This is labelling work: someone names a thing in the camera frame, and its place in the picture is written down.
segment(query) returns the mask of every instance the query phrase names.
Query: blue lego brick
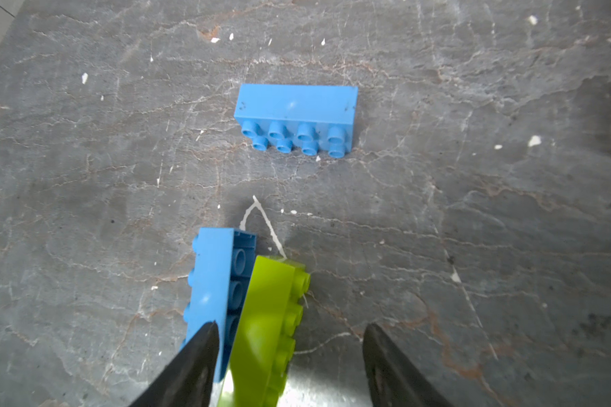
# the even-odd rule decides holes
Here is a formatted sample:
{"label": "blue lego brick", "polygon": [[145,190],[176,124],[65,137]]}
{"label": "blue lego brick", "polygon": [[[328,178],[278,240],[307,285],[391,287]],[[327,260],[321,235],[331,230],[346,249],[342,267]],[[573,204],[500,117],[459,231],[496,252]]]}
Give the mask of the blue lego brick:
{"label": "blue lego brick", "polygon": [[354,86],[245,83],[234,117],[256,150],[273,145],[289,153],[297,146],[308,156],[325,150],[333,158],[342,158],[353,145],[357,101]]}
{"label": "blue lego brick", "polygon": [[220,331],[214,380],[224,379],[242,306],[256,259],[256,235],[232,228],[203,227],[192,241],[195,268],[187,276],[192,287],[184,311],[187,343],[206,322]]}

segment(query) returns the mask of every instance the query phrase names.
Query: green lego brick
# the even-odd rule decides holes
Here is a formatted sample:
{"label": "green lego brick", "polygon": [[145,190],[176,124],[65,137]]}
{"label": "green lego brick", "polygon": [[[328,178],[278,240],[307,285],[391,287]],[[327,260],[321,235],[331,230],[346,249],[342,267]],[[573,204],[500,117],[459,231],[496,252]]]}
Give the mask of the green lego brick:
{"label": "green lego brick", "polygon": [[218,407],[275,407],[310,286],[300,263],[257,256]]}

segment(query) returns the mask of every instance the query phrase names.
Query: white paint stain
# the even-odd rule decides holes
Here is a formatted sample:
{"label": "white paint stain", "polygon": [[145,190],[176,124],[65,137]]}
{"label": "white paint stain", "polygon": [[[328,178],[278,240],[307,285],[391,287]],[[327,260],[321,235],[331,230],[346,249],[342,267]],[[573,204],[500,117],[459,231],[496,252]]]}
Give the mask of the white paint stain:
{"label": "white paint stain", "polygon": [[537,135],[533,135],[532,138],[527,142],[527,147],[534,147],[541,144],[541,138]]}
{"label": "white paint stain", "polygon": [[459,274],[457,273],[457,270],[454,270],[454,268],[453,268],[453,273],[452,273],[452,275],[450,276],[450,279],[451,279],[452,281],[455,281],[455,282],[456,282],[456,283],[458,283],[458,284],[462,282],[462,279],[461,279],[461,278],[459,278]]}
{"label": "white paint stain", "polygon": [[247,218],[249,217],[249,214],[252,213],[253,208],[258,208],[258,210],[261,211],[262,218],[265,220],[265,224],[269,228],[270,235],[272,235],[274,245],[276,245],[276,248],[278,249],[278,252],[281,254],[281,256],[283,256],[283,258],[287,258],[287,256],[285,255],[285,251],[283,250],[283,245],[281,244],[281,241],[278,240],[278,236],[276,235],[276,232],[274,232],[274,227],[269,221],[267,213],[264,211],[264,208],[262,207],[260,201],[258,200],[258,198],[256,198],[256,195],[253,195],[253,204],[249,208],[247,208],[246,212],[244,213],[244,216],[242,217],[242,221],[240,221],[240,226],[238,227],[238,229],[241,231],[247,230]]}
{"label": "white paint stain", "polygon": [[161,174],[163,173],[163,160],[161,160],[161,167],[158,169],[158,178],[156,178],[156,188],[161,186]]}

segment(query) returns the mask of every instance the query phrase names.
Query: gray marble surface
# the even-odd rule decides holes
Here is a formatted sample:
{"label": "gray marble surface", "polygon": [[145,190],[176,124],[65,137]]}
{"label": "gray marble surface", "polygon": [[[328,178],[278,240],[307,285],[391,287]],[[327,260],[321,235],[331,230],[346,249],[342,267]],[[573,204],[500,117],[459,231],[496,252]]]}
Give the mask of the gray marble surface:
{"label": "gray marble surface", "polygon": [[[245,82],[358,86],[354,150],[254,151]],[[0,406],[132,401],[184,337],[192,238],[254,195],[313,276],[280,405],[368,406],[377,322],[458,407],[611,406],[611,0],[26,1]]]}

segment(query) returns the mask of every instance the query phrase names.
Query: lego stud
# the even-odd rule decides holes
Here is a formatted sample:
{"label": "lego stud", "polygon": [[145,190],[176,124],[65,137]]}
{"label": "lego stud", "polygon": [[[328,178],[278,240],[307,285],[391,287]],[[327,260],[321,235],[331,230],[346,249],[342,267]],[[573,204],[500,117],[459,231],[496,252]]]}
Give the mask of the lego stud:
{"label": "lego stud", "polygon": [[190,287],[195,287],[195,268],[193,267],[192,270],[190,270],[190,272],[187,274],[187,284]]}
{"label": "lego stud", "polygon": [[296,138],[301,141],[314,141],[315,127],[308,123],[301,123],[296,130]]}
{"label": "lego stud", "polygon": [[271,122],[269,125],[269,136],[275,139],[285,139],[287,135],[287,129],[281,122]]}
{"label": "lego stud", "polygon": [[344,151],[345,140],[346,133],[341,127],[331,127],[328,130],[328,155],[333,158],[342,158],[346,154]]}
{"label": "lego stud", "polygon": [[294,330],[301,323],[303,318],[303,307],[298,304],[288,304],[283,319],[283,333],[292,336]]}
{"label": "lego stud", "polygon": [[290,297],[301,298],[308,289],[310,288],[310,274],[297,271],[294,273],[294,279],[292,281],[292,292]]}
{"label": "lego stud", "polygon": [[280,152],[288,154],[290,151],[292,151],[292,140],[278,139],[276,142],[276,149]]}
{"label": "lego stud", "polygon": [[240,305],[242,305],[242,284],[240,281],[231,281],[228,285],[228,309],[234,311],[240,308]]}
{"label": "lego stud", "polygon": [[247,255],[244,253],[244,249],[233,249],[233,262],[230,265],[231,274],[242,275],[246,264]]}
{"label": "lego stud", "polygon": [[339,126],[333,126],[328,129],[328,142],[331,144],[344,144],[346,141],[346,132]]}
{"label": "lego stud", "polygon": [[235,340],[235,334],[238,331],[238,322],[240,317],[237,315],[229,315],[226,318],[226,330],[224,331],[224,341],[226,345],[233,346]]}
{"label": "lego stud", "polygon": [[296,341],[287,336],[281,336],[278,340],[278,349],[276,350],[276,358],[274,359],[274,372],[283,374],[287,369],[287,363],[290,362],[294,355],[294,346]]}
{"label": "lego stud", "polygon": [[184,309],[184,321],[187,323],[187,319],[190,317],[190,303],[188,302]]}
{"label": "lego stud", "polygon": [[256,137],[252,138],[252,146],[258,151],[267,150],[267,144],[269,144],[269,140],[267,139],[267,137],[257,135]]}
{"label": "lego stud", "polygon": [[285,382],[287,382],[286,374],[276,374],[272,372],[267,383],[267,387],[269,387],[268,390],[273,389],[276,390],[278,394],[283,394],[283,390],[285,390]]}
{"label": "lego stud", "polygon": [[316,156],[319,151],[319,146],[316,141],[304,141],[301,151],[306,156]]}
{"label": "lego stud", "polygon": [[267,389],[267,392],[265,392],[263,406],[275,406],[276,404],[278,404],[279,396],[280,395],[276,390]]}
{"label": "lego stud", "polygon": [[242,122],[242,134],[250,139],[256,137],[261,132],[260,126],[253,120],[245,120]]}
{"label": "lego stud", "polygon": [[199,235],[196,235],[195,238],[192,240],[192,251],[194,251],[195,253],[197,252],[197,238],[199,237]]}

